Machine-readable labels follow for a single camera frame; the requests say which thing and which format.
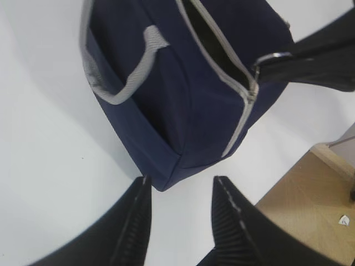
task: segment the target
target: white surface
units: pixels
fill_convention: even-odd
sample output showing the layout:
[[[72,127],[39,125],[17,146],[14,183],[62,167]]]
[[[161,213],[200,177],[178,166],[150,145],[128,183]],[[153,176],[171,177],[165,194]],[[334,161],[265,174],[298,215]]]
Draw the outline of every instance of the white surface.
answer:
[[[295,39],[351,0],[271,0]],[[85,79],[81,1],[0,2],[0,265],[24,266],[98,219],[139,171]],[[213,247],[212,177],[228,175],[256,203],[315,143],[355,121],[355,94],[290,85],[230,159],[153,192],[146,265],[196,265]]]

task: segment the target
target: bag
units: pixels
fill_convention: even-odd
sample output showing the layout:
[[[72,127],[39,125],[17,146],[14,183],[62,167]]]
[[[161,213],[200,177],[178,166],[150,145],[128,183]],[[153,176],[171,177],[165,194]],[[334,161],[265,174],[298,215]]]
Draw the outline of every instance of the bag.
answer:
[[[86,1],[81,27],[89,84],[159,191],[231,156],[287,85],[253,78],[293,43],[265,0]]]

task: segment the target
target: wooden floor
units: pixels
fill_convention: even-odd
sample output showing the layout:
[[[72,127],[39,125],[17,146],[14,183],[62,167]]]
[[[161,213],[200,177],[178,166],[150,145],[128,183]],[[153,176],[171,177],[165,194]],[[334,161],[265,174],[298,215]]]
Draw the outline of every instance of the wooden floor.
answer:
[[[257,207],[306,245],[351,265],[355,257],[355,204],[349,200],[352,183],[309,152]],[[351,219],[349,227],[338,224],[344,214]]]

